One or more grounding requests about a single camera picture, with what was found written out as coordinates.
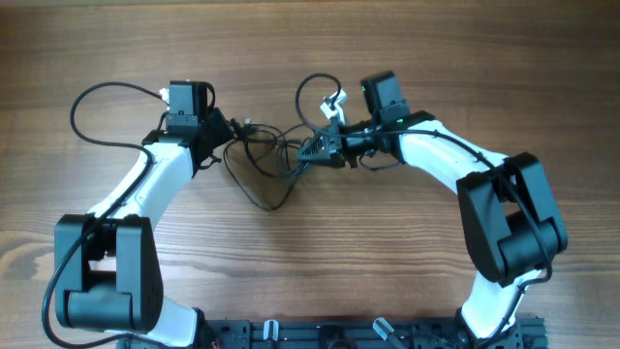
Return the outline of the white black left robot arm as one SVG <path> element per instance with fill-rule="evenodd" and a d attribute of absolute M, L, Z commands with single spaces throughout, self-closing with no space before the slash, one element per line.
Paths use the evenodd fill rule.
<path fill-rule="evenodd" d="M 178 80 L 156 93 L 167 106 L 156 129 L 137 144 L 140 156 L 117 187 L 84 214 L 54 228 L 54 273 L 42 304 L 47 338 L 69 342 L 50 324 L 105 334 L 98 345 L 219 348 L 221 339 L 197 308 L 164 295 L 154 229 L 176 194 L 218 159 L 233 137 L 206 81 Z"/>

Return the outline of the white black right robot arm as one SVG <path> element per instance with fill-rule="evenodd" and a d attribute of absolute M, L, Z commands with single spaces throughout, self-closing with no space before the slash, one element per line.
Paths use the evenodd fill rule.
<path fill-rule="evenodd" d="M 324 98 L 329 123 L 312 125 L 313 139 L 296 154 L 304 165 L 342 168 L 382 152 L 422 170 L 458 199 L 468 254 L 477 275 L 459 317 L 472 345 L 489 347 L 515 326 L 526 291 L 548 282 L 568 234 L 539 159 L 486 150 L 448 130 L 427 111 L 411 111 L 393 71 L 361 80 L 370 113 L 347 122 L 338 87 Z"/>

